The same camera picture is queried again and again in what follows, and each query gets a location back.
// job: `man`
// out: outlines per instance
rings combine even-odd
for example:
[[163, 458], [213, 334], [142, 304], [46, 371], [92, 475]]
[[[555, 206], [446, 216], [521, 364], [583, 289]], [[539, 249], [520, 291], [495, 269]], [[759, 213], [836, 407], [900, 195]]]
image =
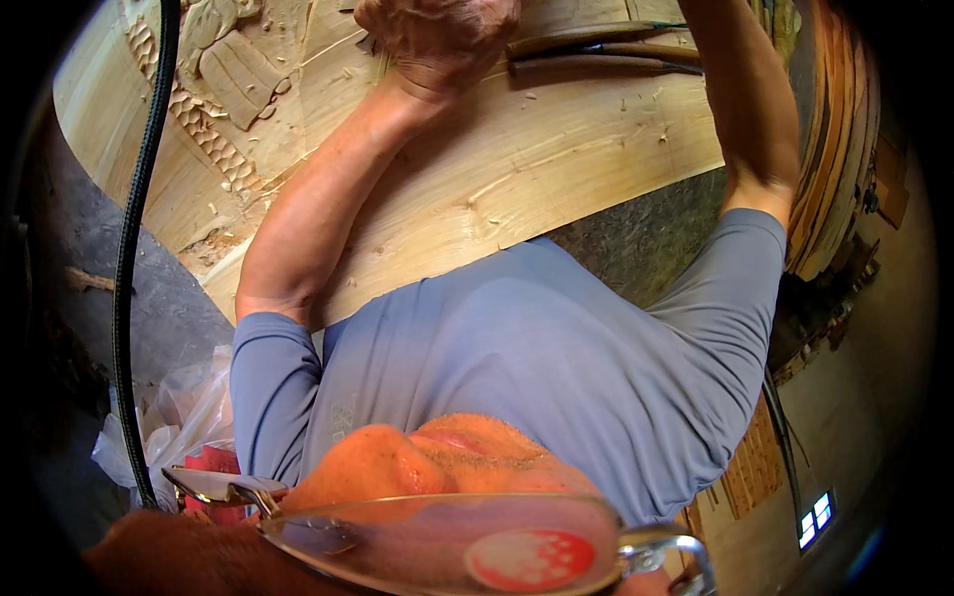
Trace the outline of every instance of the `man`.
[[[239, 464], [296, 487], [283, 510], [550, 491], [602, 495], [628, 524], [646, 524], [671, 519], [722, 473], [762, 378], [798, 178], [798, 123], [748, 3], [680, 4], [729, 184], [712, 236], [669, 292], [641, 311], [536, 239], [372, 300], [326, 331], [322, 370], [309, 313], [355, 215], [404, 144], [440, 126], [500, 57], [520, 8], [519, 0], [358, 6], [356, 20], [397, 68], [285, 186], [249, 247], [236, 295]], [[228, 544], [233, 571], [238, 561], [274, 557], [247, 531], [198, 534], [180, 520], [140, 517], [88, 554], [94, 569], [134, 557], [133, 534], [148, 536], [152, 551], [181, 549], [181, 533], [196, 550]], [[178, 564], [202, 581], [216, 576], [203, 573], [208, 561]], [[265, 582], [268, 572], [256, 573], [241, 571], [241, 581]], [[318, 581], [300, 570], [274, 575], [275, 590]]]

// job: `nose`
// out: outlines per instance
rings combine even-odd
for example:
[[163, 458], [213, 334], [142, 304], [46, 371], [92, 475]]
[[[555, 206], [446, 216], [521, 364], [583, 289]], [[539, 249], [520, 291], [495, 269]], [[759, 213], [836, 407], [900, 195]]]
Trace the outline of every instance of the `nose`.
[[332, 447], [281, 508], [300, 511], [384, 497], [457, 492], [454, 480], [398, 429], [364, 426]]

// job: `black hose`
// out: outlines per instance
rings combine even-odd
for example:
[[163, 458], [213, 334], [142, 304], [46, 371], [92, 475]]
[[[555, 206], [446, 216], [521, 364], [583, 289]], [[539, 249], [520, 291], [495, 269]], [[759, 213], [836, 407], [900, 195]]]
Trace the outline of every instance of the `black hose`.
[[769, 406], [769, 418], [772, 419], [772, 428], [775, 430], [778, 446], [781, 448], [781, 458], [785, 462], [785, 471], [788, 473], [788, 486], [792, 491], [792, 506], [795, 508], [796, 536], [801, 537], [801, 489], [798, 487], [798, 474], [795, 469], [795, 453], [792, 451], [792, 440], [788, 436], [788, 424], [785, 420], [785, 411], [781, 407], [781, 399], [772, 373], [765, 367], [765, 377], [762, 379], [762, 393], [765, 394], [765, 403]]
[[130, 364], [130, 309], [133, 295], [133, 266], [135, 264], [136, 241], [139, 238], [139, 224], [146, 205], [149, 181], [156, 164], [159, 139], [162, 126], [166, 121], [169, 108], [169, 95], [173, 87], [173, 73], [176, 70], [176, 48], [178, 47], [179, 0], [162, 0], [161, 29], [159, 31], [159, 59], [156, 65], [156, 82], [153, 85], [153, 102], [149, 107], [146, 120], [146, 132], [142, 135], [139, 158], [133, 171], [133, 182], [126, 202], [126, 215], [123, 217], [122, 232], [119, 235], [119, 251], [116, 256], [115, 292], [113, 293], [113, 369], [116, 377], [116, 403], [119, 408], [119, 421], [122, 424], [123, 439], [129, 453], [129, 462], [133, 467], [135, 485], [139, 491], [142, 505], [156, 509], [156, 494], [149, 478], [149, 468], [142, 452], [142, 439], [139, 437], [139, 423], [135, 416], [133, 399], [133, 377]]

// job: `red object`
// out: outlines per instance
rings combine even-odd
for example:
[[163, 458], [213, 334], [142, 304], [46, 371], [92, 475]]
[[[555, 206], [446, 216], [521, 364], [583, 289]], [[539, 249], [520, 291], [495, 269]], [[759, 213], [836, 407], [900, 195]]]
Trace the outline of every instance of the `red object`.
[[[235, 451], [203, 445], [199, 457], [185, 456], [185, 467], [189, 470], [238, 474], [239, 457]], [[245, 519], [245, 507], [212, 507], [192, 497], [185, 498], [185, 508], [204, 512], [215, 525], [233, 525]]]
[[547, 529], [490, 534], [464, 553], [470, 575], [507, 592], [542, 592], [572, 582], [590, 570], [592, 545], [569, 532]]

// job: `white plastic bag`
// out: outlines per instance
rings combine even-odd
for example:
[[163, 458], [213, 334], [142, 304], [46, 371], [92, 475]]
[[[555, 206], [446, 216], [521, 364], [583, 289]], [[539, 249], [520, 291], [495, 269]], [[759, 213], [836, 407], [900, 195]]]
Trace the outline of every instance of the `white plastic bag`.
[[[201, 455], [202, 445], [235, 449], [229, 400], [231, 362], [232, 347], [218, 346], [211, 363], [194, 364], [169, 373], [158, 390], [143, 400], [145, 412], [140, 416], [140, 408], [136, 409], [139, 431], [148, 437], [143, 451], [149, 477], [159, 506], [166, 510], [176, 510], [176, 493], [162, 476], [163, 467], [182, 465], [187, 455]], [[130, 488], [135, 503], [141, 506], [122, 426], [115, 414], [106, 417], [91, 457], [113, 482]]]

